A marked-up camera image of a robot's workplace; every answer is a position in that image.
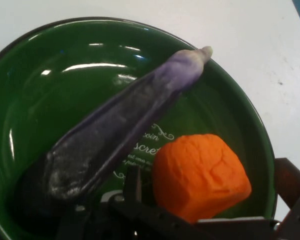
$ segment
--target white table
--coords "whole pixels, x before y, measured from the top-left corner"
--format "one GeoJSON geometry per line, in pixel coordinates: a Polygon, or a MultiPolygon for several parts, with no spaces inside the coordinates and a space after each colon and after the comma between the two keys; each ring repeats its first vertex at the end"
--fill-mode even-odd
{"type": "MultiPolygon", "coordinates": [[[[275,156],[300,168],[300,19],[291,0],[0,0],[0,50],[41,25],[86,16],[134,20],[211,45],[261,115],[275,156]]],[[[280,199],[275,217],[287,212],[280,199]]]]}

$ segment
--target bowl rim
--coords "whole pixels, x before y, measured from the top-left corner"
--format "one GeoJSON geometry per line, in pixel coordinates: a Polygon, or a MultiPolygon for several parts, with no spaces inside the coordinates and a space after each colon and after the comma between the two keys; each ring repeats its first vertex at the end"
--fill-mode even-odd
{"type": "MultiPolygon", "coordinates": [[[[14,41],[12,41],[9,45],[7,45],[5,48],[3,48],[0,51],[0,60],[13,48],[15,47],[17,44],[21,43],[23,40],[27,39],[28,37],[32,36],[33,34],[36,34],[38,32],[44,31],[46,29],[49,29],[51,27],[55,27],[58,25],[63,25],[63,24],[69,24],[69,23],[75,23],[75,22],[85,22],[85,21],[100,21],[100,20],[104,20],[104,21],[115,21],[115,22],[120,22],[120,23],[131,23],[131,24],[137,24],[137,25],[141,25],[144,27],[148,27],[151,28],[155,31],[159,31],[162,32],[168,36],[173,37],[174,39],[183,42],[185,44],[187,44],[188,46],[194,48],[194,49],[198,49],[197,47],[195,47],[194,45],[188,43],[187,41],[181,39],[178,36],[175,36],[174,34],[171,34],[170,32],[167,32],[165,30],[162,30],[160,28],[157,28],[155,26],[149,25],[149,24],[145,24],[142,22],[138,22],[138,21],[134,21],[134,20],[128,20],[128,19],[124,19],[124,18],[117,18],[117,17],[108,17],[108,16],[85,16],[85,17],[74,17],[74,18],[67,18],[67,19],[63,19],[63,20],[58,20],[58,21],[54,21],[42,26],[39,26],[31,31],[28,31],[27,33],[21,35],[20,37],[18,37],[17,39],[15,39],[14,41]]],[[[272,161],[274,164],[274,160],[275,160],[275,154],[274,154],[274,150],[268,135],[268,132],[266,130],[266,127],[260,117],[260,115],[258,114],[256,108],[254,107],[254,105],[252,104],[252,102],[250,101],[250,99],[248,98],[248,96],[246,95],[246,93],[242,90],[242,88],[237,84],[237,82],[218,64],[216,63],[213,59],[211,59],[210,61],[213,62],[214,65],[217,66],[218,70],[222,71],[222,73],[227,76],[227,78],[232,79],[233,84],[236,86],[237,91],[239,91],[239,93],[241,94],[241,98],[243,100],[245,100],[246,104],[250,105],[250,107],[253,110],[253,113],[256,114],[256,117],[258,118],[258,121],[256,121],[256,123],[258,123],[256,125],[256,127],[258,128],[258,130],[260,131],[261,134],[263,134],[263,139],[266,140],[268,142],[268,146],[269,146],[269,150],[272,156],[272,161]]],[[[278,193],[275,190],[275,196],[274,196],[274,203],[273,203],[273,208],[272,208],[272,213],[271,213],[271,219],[274,219],[275,217],[275,213],[276,213],[276,208],[277,208],[277,202],[278,202],[278,193]]],[[[7,235],[7,233],[5,232],[5,230],[2,228],[2,226],[0,225],[0,235],[3,238],[6,239],[10,239],[10,237],[7,235]]]]}

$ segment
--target green bowl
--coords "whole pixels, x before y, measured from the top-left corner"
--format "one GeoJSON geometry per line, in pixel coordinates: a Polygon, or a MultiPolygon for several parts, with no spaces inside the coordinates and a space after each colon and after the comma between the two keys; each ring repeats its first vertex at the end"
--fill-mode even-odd
{"type": "MultiPolygon", "coordinates": [[[[89,112],[181,49],[195,47],[142,23],[89,17],[45,25],[0,52],[0,234],[4,239],[53,239],[26,230],[10,214],[7,202],[18,177],[89,112]]],[[[98,197],[121,190],[127,167],[139,165],[144,202],[153,204],[150,171],[158,148],[181,135],[205,133],[219,135],[233,149],[252,185],[248,199],[218,217],[271,218],[276,193],[270,140],[245,93],[213,60],[195,86],[144,134],[98,197]]]]}

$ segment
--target orange sponge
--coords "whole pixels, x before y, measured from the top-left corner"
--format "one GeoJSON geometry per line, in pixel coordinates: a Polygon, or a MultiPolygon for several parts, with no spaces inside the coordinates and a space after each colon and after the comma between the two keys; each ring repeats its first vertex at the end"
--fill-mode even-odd
{"type": "Polygon", "coordinates": [[[237,155],[218,136],[181,136],[163,146],[152,169],[159,206],[194,223],[246,199],[252,189],[237,155]]]}

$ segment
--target purple eggplant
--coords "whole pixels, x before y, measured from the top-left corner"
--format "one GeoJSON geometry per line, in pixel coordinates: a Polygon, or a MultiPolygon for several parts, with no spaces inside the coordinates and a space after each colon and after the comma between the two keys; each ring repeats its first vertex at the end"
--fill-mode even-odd
{"type": "Polygon", "coordinates": [[[15,195],[23,211],[62,214],[85,201],[148,128],[201,76],[212,48],[180,50],[84,118],[23,174],[15,195]]]}

